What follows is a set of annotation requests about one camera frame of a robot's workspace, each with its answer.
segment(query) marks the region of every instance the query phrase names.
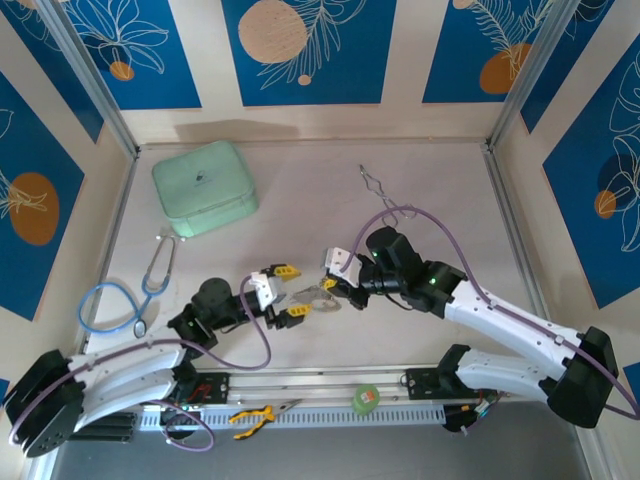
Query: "mint green case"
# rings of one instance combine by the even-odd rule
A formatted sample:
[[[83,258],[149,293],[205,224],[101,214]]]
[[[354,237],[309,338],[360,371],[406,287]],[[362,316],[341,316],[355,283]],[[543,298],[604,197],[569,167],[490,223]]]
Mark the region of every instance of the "mint green case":
[[[176,233],[192,237],[255,212],[258,199],[242,154],[215,142],[153,167],[160,203]]]

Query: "gray floor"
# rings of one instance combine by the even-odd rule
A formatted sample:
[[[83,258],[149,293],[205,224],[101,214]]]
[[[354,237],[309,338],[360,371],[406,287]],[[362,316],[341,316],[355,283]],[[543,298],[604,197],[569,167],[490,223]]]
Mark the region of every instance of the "gray floor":
[[[196,442],[197,437],[188,439]],[[590,478],[574,430],[541,404],[502,404],[468,437],[439,426],[269,430],[211,452],[160,433],[128,445],[69,443],[55,480],[502,480]]]

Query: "metal wire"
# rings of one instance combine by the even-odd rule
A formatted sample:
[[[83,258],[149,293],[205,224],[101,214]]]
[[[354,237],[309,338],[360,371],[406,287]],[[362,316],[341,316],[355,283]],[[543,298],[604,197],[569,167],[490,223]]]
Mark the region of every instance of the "metal wire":
[[[364,168],[364,165],[362,164],[360,164],[360,175],[362,175],[362,178],[364,179],[364,183],[367,186],[367,190],[369,190],[372,193],[375,193],[378,197],[380,197],[382,199],[382,203],[384,203],[384,206],[386,208],[398,207],[398,204],[394,202],[391,199],[391,197],[389,197],[389,195],[387,195],[384,192],[382,188],[382,182],[377,178],[371,176],[371,174],[367,172],[367,169]],[[417,215],[415,212],[411,212],[407,214],[404,210],[398,210],[398,213],[400,213],[404,218],[414,218]],[[389,217],[393,219],[391,223],[389,223],[390,221],[387,220],[387,218]],[[385,215],[384,217],[382,217],[382,223],[384,223],[387,227],[396,228],[398,226],[399,220],[395,212],[391,212]]]

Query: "yellow-handled pliers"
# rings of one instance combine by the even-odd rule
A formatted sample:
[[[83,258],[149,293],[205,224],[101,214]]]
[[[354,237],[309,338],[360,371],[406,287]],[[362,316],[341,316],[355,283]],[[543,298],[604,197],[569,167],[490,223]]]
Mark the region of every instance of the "yellow-handled pliers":
[[[302,401],[302,399],[290,400],[288,402],[281,403],[280,405],[275,405],[275,406],[274,405],[267,405],[266,407],[264,407],[261,410],[244,410],[242,412],[236,413],[235,415],[233,415],[229,419],[229,423],[235,423],[235,422],[237,422],[238,420],[240,420],[243,417],[249,417],[249,416],[254,416],[254,415],[264,415],[264,418],[262,420],[260,420],[260,422],[258,422],[258,424],[256,424],[248,432],[238,433],[237,435],[234,435],[233,438],[236,439],[236,440],[244,440],[245,438],[249,438],[254,433],[256,433],[258,430],[260,430],[262,427],[264,427],[266,424],[275,422],[276,421],[276,417],[278,415],[280,415],[280,414],[286,412],[287,410],[295,407],[301,401]]]

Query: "purple cable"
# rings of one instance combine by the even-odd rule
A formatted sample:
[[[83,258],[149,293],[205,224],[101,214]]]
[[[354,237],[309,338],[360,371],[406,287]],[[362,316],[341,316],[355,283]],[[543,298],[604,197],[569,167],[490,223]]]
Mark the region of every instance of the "purple cable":
[[[384,217],[385,215],[388,215],[389,213],[396,212],[396,211],[402,211],[402,210],[407,210],[407,211],[415,212],[415,213],[417,213],[419,215],[422,215],[423,217],[428,218],[433,223],[435,223],[438,227],[440,227],[440,230],[442,230],[442,232],[447,236],[447,238],[449,239],[449,242],[451,242],[451,245],[453,246],[453,248],[455,249],[456,253],[458,254],[458,257],[460,258],[460,262],[462,262],[462,266],[463,266],[465,272],[467,273],[467,277],[469,277],[469,282],[473,286],[474,290],[476,291],[478,296],[482,299],[482,301],[484,301],[487,305],[492,305],[491,299],[487,296],[486,293],[484,293],[484,291],[482,290],[482,287],[480,286],[480,284],[476,280],[476,277],[474,276],[473,272],[471,271],[471,267],[469,266],[469,262],[467,261],[467,258],[464,256],[464,253],[462,252],[462,248],[460,248],[460,244],[458,244],[458,242],[456,241],[456,239],[453,236],[453,234],[451,233],[451,231],[437,217],[433,216],[432,214],[430,214],[429,212],[427,212],[425,210],[422,210],[422,209],[416,208],[416,207],[412,207],[411,205],[404,205],[404,206],[399,206],[399,207],[387,208],[387,209],[383,210],[382,212],[374,215],[371,218],[371,220],[369,220],[367,223],[365,223],[364,227],[362,227],[360,232],[358,232],[358,236],[356,237],[355,241],[353,242],[353,246],[351,247],[351,252],[349,252],[349,257],[347,258],[347,262],[345,263],[344,267],[342,267],[342,269],[340,271],[344,272],[349,267],[349,264],[351,263],[351,260],[353,260],[353,257],[356,254],[358,246],[360,245],[360,242],[362,241],[362,237],[364,237],[365,233],[367,232],[367,230],[369,230],[371,225],[373,225],[376,221],[378,221],[380,218]],[[545,327],[543,327],[541,325],[538,325],[537,323],[529,320],[528,318],[523,317],[522,315],[520,315],[520,314],[518,314],[516,312],[513,312],[513,311],[509,310],[508,308],[503,307],[502,305],[492,305],[492,306],[493,306],[493,308],[495,310],[497,310],[497,311],[499,311],[501,313],[504,313],[505,315],[508,315],[509,317],[513,318],[514,320],[517,320],[517,321],[519,321],[521,323],[524,323],[528,327],[531,327],[534,330],[537,330],[538,332],[546,335],[549,338],[552,338],[554,340],[556,339],[556,334],[555,333],[551,332],[550,330],[547,330]],[[605,405],[605,408],[607,410],[612,411],[614,413],[617,413],[619,415],[622,415],[624,417],[630,418],[631,420],[640,420],[640,406],[638,405],[638,402],[636,402],[636,400],[633,398],[633,395],[631,393],[629,393],[629,391],[626,388],[624,388],[624,386],[618,381],[618,379],[616,377],[614,377],[606,368],[604,368],[602,365],[600,365],[600,363],[595,358],[593,358],[587,352],[582,350],[580,347],[576,347],[575,345],[573,345],[572,343],[570,343],[570,342],[568,342],[567,340],[564,340],[564,339],[562,340],[562,345],[567,347],[567,348],[569,348],[570,350],[572,350],[577,355],[580,355],[587,362],[589,362],[591,365],[593,365],[602,375],[604,375],[605,378],[609,382],[611,382],[611,384],[616,388],[616,390],[618,390],[622,394],[624,399],[629,403],[629,405],[633,409],[633,413],[626,412],[626,411],[624,411],[624,410],[622,410],[622,409],[620,409],[618,407],[614,407],[612,405]]]
[[[255,370],[260,370],[260,369],[266,367],[267,365],[269,365],[269,362],[271,362],[271,345],[269,345],[269,340],[267,340],[266,335],[264,334],[264,332],[262,331],[262,328],[258,324],[258,320],[256,319],[255,315],[253,315],[253,313],[251,313],[251,308],[249,307],[249,302],[247,301],[247,297],[246,297],[245,292],[244,292],[244,287],[246,286],[246,284],[250,280],[250,278],[251,277],[247,276],[240,283],[240,303],[242,303],[242,307],[244,308],[244,311],[245,311],[247,317],[249,317],[249,320],[251,321],[251,323],[253,323],[253,325],[256,327],[256,330],[258,330],[258,333],[260,334],[260,338],[262,339],[262,341],[264,343],[264,346],[265,346],[265,348],[267,350],[267,358],[260,365],[246,367],[244,365],[237,365],[235,363],[227,362],[226,360],[223,360],[222,358],[218,357],[217,355],[214,355],[213,353],[211,353],[209,350],[207,350],[203,346],[201,346],[201,345],[199,345],[197,343],[191,342],[189,340],[183,340],[183,339],[166,338],[166,339],[155,340],[155,341],[150,342],[150,343],[139,343],[137,345],[132,345],[130,347],[123,348],[122,350],[117,350],[115,352],[112,352],[112,353],[110,353],[108,355],[105,355],[104,357],[100,357],[100,358],[94,360],[93,362],[86,363],[86,364],[82,365],[81,367],[78,367],[78,368],[70,371],[69,373],[63,375],[58,380],[53,382],[51,385],[49,385],[47,388],[45,388],[42,392],[40,392],[40,394],[29,405],[27,405],[27,407],[22,411],[22,413],[18,416],[16,421],[13,423],[13,427],[11,428],[11,431],[9,432],[9,444],[10,445],[18,445],[18,443],[16,442],[16,437],[17,437],[18,430],[20,429],[20,427],[22,427],[22,424],[24,423],[24,421],[36,409],[36,407],[38,405],[40,405],[45,398],[47,398],[49,395],[51,395],[55,391],[55,389],[58,388],[60,385],[64,384],[65,382],[67,382],[69,380],[71,380],[76,375],[78,375],[80,373],[83,373],[83,372],[93,368],[96,365],[101,365],[101,364],[103,364],[105,362],[113,360],[114,358],[118,358],[118,357],[121,357],[122,355],[127,355],[129,353],[136,352],[138,350],[142,350],[143,348],[151,348],[154,345],[175,345],[175,344],[179,344],[179,345],[183,345],[185,347],[197,350],[198,352],[202,353],[203,355],[211,357],[214,360],[216,360],[217,362],[219,362],[219,363],[221,363],[223,365],[226,365],[227,367],[235,368],[235,369],[238,369],[238,370],[255,371]]]
[[[193,453],[204,453],[204,452],[208,452],[209,450],[211,450],[213,448],[213,446],[216,443],[216,436],[213,433],[213,430],[211,430],[211,428],[209,427],[209,425],[204,423],[204,421],[202,419],[198,418],[197,415],[194,415],[191,412],[187,412],[185,410],[182,410],[180,407],[174,405],[173,403],[165,402],[164,400],[154,400],[154,401],[152,401],[150,403],[154,403],[156,405],[160,405],[161,407],[165,407],[165,408],[170,408],[172,410],[176,410],[177,412],[179,412],[180,416],[185,416],[187,418],[190,418],[191,420],[196,422],[198,425],[200,425],[207,432],[207,434],[209,435],[209,444],[208,445],[206,445],[204,447],[190,447],[188,445],[185,445],[184,443],[180,443],[180,442],[174,441],[169,436],[169,430],[168,430],[169,425],[165,425],[165,427],[162,429],[162,434],[167,439],[167,442],[170,445],[173,445],[174,447],[178,447],[180,450],[185,450],[187,452],[193,452]]]

